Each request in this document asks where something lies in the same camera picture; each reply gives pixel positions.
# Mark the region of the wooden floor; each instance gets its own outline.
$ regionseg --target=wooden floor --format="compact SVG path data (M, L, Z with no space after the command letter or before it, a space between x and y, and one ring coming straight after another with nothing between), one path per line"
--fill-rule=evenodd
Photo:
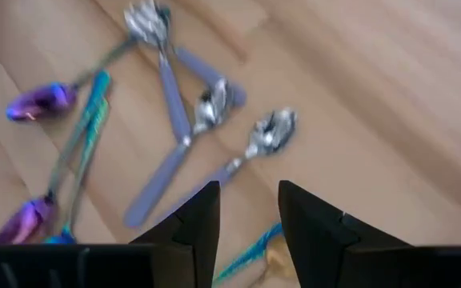
M0 225L42 193L77 119L17 125L5 105L37 84L69 81L124 39L127 2L0 0ZM249 98L197 141L153 217L240 154L256 119L283 106L299 112L292 145L225 188L217 270L279 220L281 179L410 243L461 244L461 1L165 2L174 42ZM192 109L202 83L174 68ZM128 242L150 228L129 230L122 215L174 146L155 51L134 50L109 71L110 119L76 230L83 242Z

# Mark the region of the spoon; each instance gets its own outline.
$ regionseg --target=spoon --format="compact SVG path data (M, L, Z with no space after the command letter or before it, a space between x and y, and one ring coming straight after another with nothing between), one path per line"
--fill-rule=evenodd
M97 144L98 138L104 122L108 117L109 104L106 99L100 104L97 114L94 115L93 120L90 121L86 128L86 141L83 147L81 161L79 163L78 172L76 174L74 188L72 190L70 209L66 217L66 222L62 227L60 235L49 237L45 240L48 244L75 244L76 238L74 236L74 221L78 212L78 204L80 195L82 192L82 183L86 177L87 169L90 164L90 160L94 155L95 145Z
M233 97L233 90L224 78L221 78L212 89L202 93L194 109L195 124L191 135L185 136L170 152L127 209L124 217L126 225L140 226L146 220L184 160L193 140L200 134L221 125L228 118L235 103Z
M154 1L132 4L124 14L127 27L136 38L158 49L159 73L162 79L165 99L168 106L172 130L177 142L184 141L191 135L191 126L182 104L177 81L168 60L168 49L172 47L177 58L192 72L197 74L209 87L216 86L223 77L200 58L183 48L173 48L170 36L170 9L165 5L157 5ZM236 106L244 105L246 93L244 89L230 84L233 90L233 101Z
M54 165L46 193L39 198L24 203L21 209L10 218L0 230L0 244L28 242L42 228L50 228L50 224L58 210L57 193L62 170L66 169L66 163L72 155L79 137L97 112L99 103L104 99L109 85L110 75L105 71L99 72L94 79L91 94L86 101L85 108L74 128L74 132L70 135L65 148Z
M219 181L220 186L225 186L238 172L244 162L257 156L270 156L280 152L291 140L297 122L297 114L291 108L275 110L264 119L255 123L250 134L250 142L242 157L231 159L227 164L216 170L200 186L195 187L185 198L170 208L168 214L163 215L160 223L168 215L175 212L188 200L195 196L208 182Z
M130 11L125 10L124 15L128 20ZM149 35L159 32L157 27L151 27L150 29ZM25 122L62 114L71 110L76 103L80 88L85 86L100 70L110 65L141 40L146 39L143 38L143 35L138 35L134 30L130 30L128 37L124 41L110 50L94 67L82 72L72 82L51 82L17 96L7 106L6 116L12 121Z

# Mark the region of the teal handle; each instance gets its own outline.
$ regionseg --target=teal handle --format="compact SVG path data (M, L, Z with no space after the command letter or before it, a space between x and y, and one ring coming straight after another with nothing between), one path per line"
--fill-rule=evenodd
M70 135L67 144L63 148L62 153L59 155L56 165L53 168L51 177L49 180L49 185L47 187L48 197L55 198L58 190L58 184L60 180L60 171L66 165L67 160L72 155L76 144L78 143L79 138L81 137L83 131L86 129L88 123L97 113L101 101L104 99L106 92L111 84L111 76L105 70L97 73L94 78L94 85L92 86L92 91L88 100L86 100L85 108L81 114L81 117L76 124L74 131Z
M110 84L111 76L105 70L95 75L94 85L92 86L92 91L90 92L90 96L86 101L85 110L83 111L83 120L85 120L85 118L88 118L87 121L92 120L94 114L96 114L98 111L98 106L106 96Z
M108 104L108 101L106 99L103 99L102 103L99 104L97 113L94 115L94 117L86 127L86 140L81 157L81 167L83 167L83 165L86 165L86 163L90 160L92 154L94 153L95 143L97 142L99 135L101 133L102 125L108 117L109 110L110 105Z
M62 233L59 236L51 236L46 239L44 244L76 244L76 238L70 232L70 228L68 226L64 226L62 229Z

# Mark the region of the spoon bowl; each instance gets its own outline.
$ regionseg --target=spoon bowl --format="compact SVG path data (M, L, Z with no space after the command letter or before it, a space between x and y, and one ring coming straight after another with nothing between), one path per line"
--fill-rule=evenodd
M16 122L34 121L43 115L58 115L76 103L76 90L60 82L52 82L45 86L21 94L6 108L6 116Z
M246 158L278 153L291 140L298 115L291 108L276 110L255 123L250 135Z
M57 212L56 203L48 197L40 197L24 203L1 228L0 245L28 242L40 231L50 228Z
M210 130L226 121L234 106L234 91L225 78L205 90L195 106L193 134Z

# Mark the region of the cutlery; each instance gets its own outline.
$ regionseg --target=cutlery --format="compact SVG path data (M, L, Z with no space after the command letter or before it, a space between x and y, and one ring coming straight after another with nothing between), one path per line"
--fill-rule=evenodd
M233 90L224 78L220 78L212 89L208 89L202 93L194 109L195 124L193 125L193 129L191 129L191 135L186 136L170 152L162 165L154 172L139 196L127 209L124 217L126 225L139 226L146 220L184 160L193 140L200 134L224 123L234 105L233 100Z
M99 72L92 91L78 123L74 127L62 153L58 156L51 172L50 180L43 196L32 199L21 207L0 230L0 244L20 244L28 242L40 230L49 229L58 211L58 188L66 170L66 165L81 134L88 126L110 85L110 75L106 71Z
M74 236L74 221L78 213L78 205L82 192L82 184L86 177L88 166L94 155L95 146L99 137L101 136L102 126L106 121L109 113L109 103L106 99L103 99L99 105L97 113L94 118L90 120L86 128L86 140L85 146L83 147L81 161L79 163L78 172L74 180L74 188L70 198L69 212L66 217L65 224L62 227L60 235L49 237L45 240L48 244L75 244L76 238Z
M191 126L182 104L177 81L168 59L169 48L174 55L189 70L201 78L209 87L213 87L223 77L218 71L206 64L202 59L182 47L174 48L170 36L170 8L158 5L155 1L131 4L124 13L127 27L132 35L141 38L142 42L158 49L159 73L162 79L165 99L168 106L172 130L177 142L185 141L191 135ZM230 84L233 90L236 106L243 106L246 93L243 88L234 83Z
M134 37L127 38L107 53L94 67L82 72L70 83L51 82L20 94L6 107L6 116L12 121L27 122L71 110L77 101L79 90L95 74L122 56L136 42L137 39Z
M231 159L227 164L216 170L201 185L195 187L186 197L170 208L168 213L163 215L157 223L160 223L195 196L208 182L219 181L220 186L225 186L238 172L239 168L243 166L243 163L258 156L270 156L282 151L292 139L297 121L296 112L291 108L284 108L275 110L264 119L256 122L251 131L249 145L244 155Z
M222 272L213 279L213 287L220 286L228 279L233 278L237 273L246 269L251 263L260 258L264 258L268 243L271 239L277 238L283 234L282 224L275 223L268 231L251 246L249 246L243 253L241 253L232 263L226 266Z

